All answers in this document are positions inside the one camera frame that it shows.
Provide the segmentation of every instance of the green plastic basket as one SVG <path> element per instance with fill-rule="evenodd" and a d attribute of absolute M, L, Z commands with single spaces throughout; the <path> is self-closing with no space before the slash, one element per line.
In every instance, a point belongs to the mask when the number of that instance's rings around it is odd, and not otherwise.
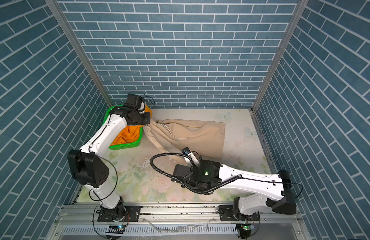
<path fill-rule="evenodd" d="M 102 124 L 104 124 L 106 122 L 106 118 L 108 118 L 109 116 L 109 113 L 110 111 L 114 108 L 115 106 L 109 108 L 106 113 L 105 113 L 105 118 L 104 118 L 104 121 Z M 140 141 L 141 141 L 141 138 L 142 138 L 142 130 L 143 128 L 140 127 L 140 137 L 137 139 L 137 141 L 135 142 L 131 142 L 131 143 L 124 143 L 124 144 L 118 144 L 118 145 L 112 145 L 112 146 L 109 146 L 109 149 L 111 150 L 119 150 L 119 149 L 125 149 L 125 148 L 131 148 L 131 147 L 137 147 L 138 145 L 140 145 Z"/>

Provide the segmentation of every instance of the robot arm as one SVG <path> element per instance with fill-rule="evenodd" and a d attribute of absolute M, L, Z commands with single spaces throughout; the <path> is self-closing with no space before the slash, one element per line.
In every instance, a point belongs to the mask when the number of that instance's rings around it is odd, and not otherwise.
<path fill-rule="evenodd" d="M 229 167 L 213 161 L 197 159 L 186 147 L 182 150 L 187 166 L 177 164 L 173 174 L 158 169 L 153 160 L 156 157 L 171 155 L 158 154 L 150 160 L 152 167 L 161 174 L 168 176 L 182 187 L 198 194 L 212 194 L 216 189 L 231 189 L 244 193 L 255 193 L 249 197 L 236 198 L 233 210 L 238 215 L 252 215 L 254 212 L 274 211 L 280 214 L 295 214 L 296 203 L 291 191 L 289 173 L 285 170 L 277 174 L 257 174 Z"/>
<path fill-rule="evenodd" d="M 90 196 L 101 201 L 101 211 L 110 220 L 123 219 L 123 200 L 115 192 L 108 180 L 109 168 L 102 162 L 107 148 L 115 137 L 127 125 L 150 123 L 150 113 L 145 113 L 145 101 L 142 97 L 128 94 L 122 106 L 115 106 L 105 123 L 79 150 L 71 150 L 68 162 L 72 177 L 90 189 Z"/>

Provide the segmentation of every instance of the mounting plate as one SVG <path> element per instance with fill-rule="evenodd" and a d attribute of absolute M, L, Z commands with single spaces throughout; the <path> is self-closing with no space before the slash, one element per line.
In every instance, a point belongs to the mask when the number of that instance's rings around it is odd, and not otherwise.
<path fill-rule="evenodd" d="M 124 206 L 124 208 L 126 209 L 126 212 L 129 213 L 129 222 L 138 222 L 138 219 L 140 217 L 141 206 Z M 104 217 L 104 215 L 99 215 L 97 221 L 109 222 L 109 220 L 106 217 Z"/>
<path fill-rule="evenodd" d="M 253 219 L 253 221 L 258 221 L 259 220 L 259 214 L 254 213 L 252 215 L 244 215 L 240 214 L 239 216 L 235 216 L 233 213 L 233 205 L 219 205 L 217 213 L 220 214 L 220 221 L 221 222 L 227 222 L 227 221 L 242 221 L 241 218 L 247 218 L 249 217 L 250 220 Z"/>

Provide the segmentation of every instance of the drawstring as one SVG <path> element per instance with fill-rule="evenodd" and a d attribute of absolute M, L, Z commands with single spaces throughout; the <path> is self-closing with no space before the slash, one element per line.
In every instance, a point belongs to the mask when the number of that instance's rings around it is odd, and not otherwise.
<path fill-rule="evenodd" d="M 169 131 L 169 133 L 173 136 L 173 134 L 172 134 L 172 132 L 170 131 L 170 129 L 169 129 L 169 127 L 168 126 L 166 126 L 166 125 L 164 125 L 164 124 L 161 124 L 162 126 L 164 126 L 168 131 Z M 177 138 L 177 139 L 187 139 L 187 137 L 175 137 L 175 138 Z"/>

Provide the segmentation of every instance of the table surface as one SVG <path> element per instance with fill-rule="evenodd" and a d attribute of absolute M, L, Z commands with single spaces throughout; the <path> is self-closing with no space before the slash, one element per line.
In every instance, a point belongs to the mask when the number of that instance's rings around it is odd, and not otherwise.
<path fill-rule="evenodd" d="M 225 122 L 225 143 L 221 163 L 236 169 L 269 174 L 269 166 L 263 149 L 257 137 L 253 121 L 247 109 L 153 109 L 154 120 L 186 119 L 201 121 Z M 149 160 L 153 155 L 161 153 L 143 134 L 138 147 L 110 150 L 104 157 L 111 161 L 118 175 L 115 192 L 125 202 L 202 202 L 202 201 L 232 201 L 237 196 L 246 196 L 228 189 L 216 190 L 211 195 L 195 194 L 170 181 L 154 171 Z M 156 166 L 172 173 L 176 164 L 169 156 L 157 158 Z M 109 178 L 115 184 L 115 171 L 110 164 Z M 92 202 L 88 189 L 84 187 L 78 197 L 78 202 Z"/>

